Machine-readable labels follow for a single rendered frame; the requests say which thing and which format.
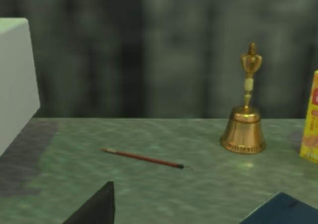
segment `brass bell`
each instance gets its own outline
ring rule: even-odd
[[[246,72],[244,106],[232,109],[227,127],[220,138],[221,145],[236,153],[253,154],[265,149],[261,116],[257,108],[249,105],[253,90],[253,75],[260,68],[262,57],[255,52],[255,44],[249,45],[248,54],[241,56]]]

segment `yellow package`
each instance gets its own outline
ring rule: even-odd
[[[318,163],[318,70],[314,74],[300,156]]]

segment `pencil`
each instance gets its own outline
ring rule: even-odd
[[[106,153],[113,153],[113,154],[117,154],[117,155],[120,155],[120,156],[140,159],[140,160],[144,160],[144,161],[148,161],[148,162],[152,162],[152,163],[157,163],[157,164],[162,164],[162,165],[166,165],[166,166],[170,166],[170,167],[174,167],[174,168],[183,169],[185,167],[183,164],[172,163],[172,162],[163,161],[163,160],[159,160],[159,159],[155,159],[155,158],[149,158],[149,157],[136,155],[136,154],[132,154],[132,153],[116,151],[114,149],[102,148],[101,150],[106,152]]]

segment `blurred background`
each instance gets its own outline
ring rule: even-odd
[[[0,0],[0,17],[29,20],[38,117],[227,118],[255,42],[253,105],[304,118],[318,70],[318,0]]]

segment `white block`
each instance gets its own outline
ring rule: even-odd
[[[0,155],[39,107],[29,23],[0,18]]]

